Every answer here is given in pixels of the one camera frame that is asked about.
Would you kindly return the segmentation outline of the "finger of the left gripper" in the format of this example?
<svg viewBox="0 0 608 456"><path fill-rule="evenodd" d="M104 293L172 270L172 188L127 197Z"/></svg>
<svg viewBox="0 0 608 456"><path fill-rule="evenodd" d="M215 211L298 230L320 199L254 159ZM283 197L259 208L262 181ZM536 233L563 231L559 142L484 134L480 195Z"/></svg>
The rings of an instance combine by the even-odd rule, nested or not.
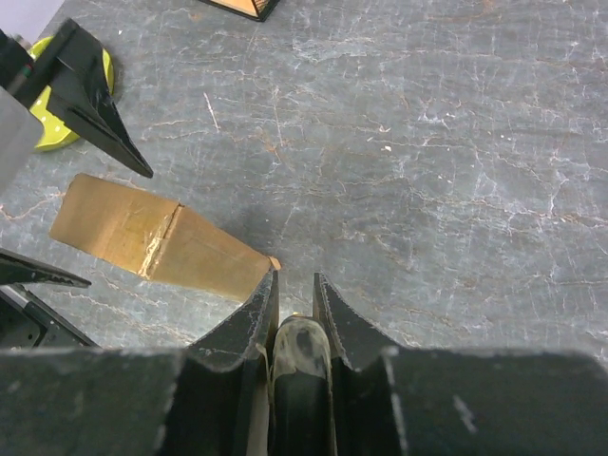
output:
<svg viewBox="0 0 608 456"><path fill-rule="evenodd" d="M1 249L1 285L49 283L88 288L89 280L56 266Z"/></svg>

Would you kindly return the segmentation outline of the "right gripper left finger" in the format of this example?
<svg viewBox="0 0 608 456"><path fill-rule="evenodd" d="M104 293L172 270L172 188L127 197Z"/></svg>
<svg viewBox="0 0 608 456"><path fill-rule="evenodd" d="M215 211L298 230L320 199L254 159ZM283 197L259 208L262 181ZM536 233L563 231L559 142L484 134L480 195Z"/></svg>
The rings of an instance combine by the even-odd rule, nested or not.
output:
<svg viewBox="0 0 608 456"><path fill-rule="evenodd" d="M1 348L5 455L247 455L265 450L278 275L184 348Z"/></svg>

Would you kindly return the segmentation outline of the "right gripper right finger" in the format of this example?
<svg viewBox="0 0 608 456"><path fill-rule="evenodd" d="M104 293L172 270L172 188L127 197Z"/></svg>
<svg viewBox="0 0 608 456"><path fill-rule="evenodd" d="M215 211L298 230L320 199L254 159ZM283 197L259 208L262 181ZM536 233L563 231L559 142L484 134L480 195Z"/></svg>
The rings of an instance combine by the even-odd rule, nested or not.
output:
<svg viewBox="0 0 608 456"><path fill-rule="evenodd" d="M342 455L603 455L607 372L579 352L415 349L349 306L323 274Z"/></svg>

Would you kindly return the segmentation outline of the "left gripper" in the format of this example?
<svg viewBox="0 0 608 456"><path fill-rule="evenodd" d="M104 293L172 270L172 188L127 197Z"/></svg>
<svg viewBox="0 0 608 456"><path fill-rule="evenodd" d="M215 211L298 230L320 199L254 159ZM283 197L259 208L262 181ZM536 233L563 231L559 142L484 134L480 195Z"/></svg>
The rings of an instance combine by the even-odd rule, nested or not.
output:
<svg viewBox="0 0 608 456"><path fill-rule="evenodd" d="M19 103L33 105L40 93L51 86L55 97L74 93L73 87L85 88L86 100L68 102L67 109L55 107L54 114L81 138L145 178L154 172L132 142L112 95L107 92L102 73L102 44L74 20L66 19L54 38L35 61L30 43L19 34L1 35L1 87ZM69 91L57 89L63 74L77 75L78 83L68 83ZM19 94L28 80L28 95Z"/></svg>

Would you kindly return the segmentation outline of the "brown cardboard express box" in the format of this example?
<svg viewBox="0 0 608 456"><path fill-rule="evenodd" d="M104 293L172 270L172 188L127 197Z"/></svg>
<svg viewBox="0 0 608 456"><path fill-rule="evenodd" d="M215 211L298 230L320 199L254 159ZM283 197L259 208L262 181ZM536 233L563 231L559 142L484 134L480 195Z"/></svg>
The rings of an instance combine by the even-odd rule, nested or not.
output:
<svg viewBox="0 0 608 456"><path fill-rule="evenodd" d="M176 200L87 174L69 185L49 235L145 280L239 302L280 268Z"/></svg>

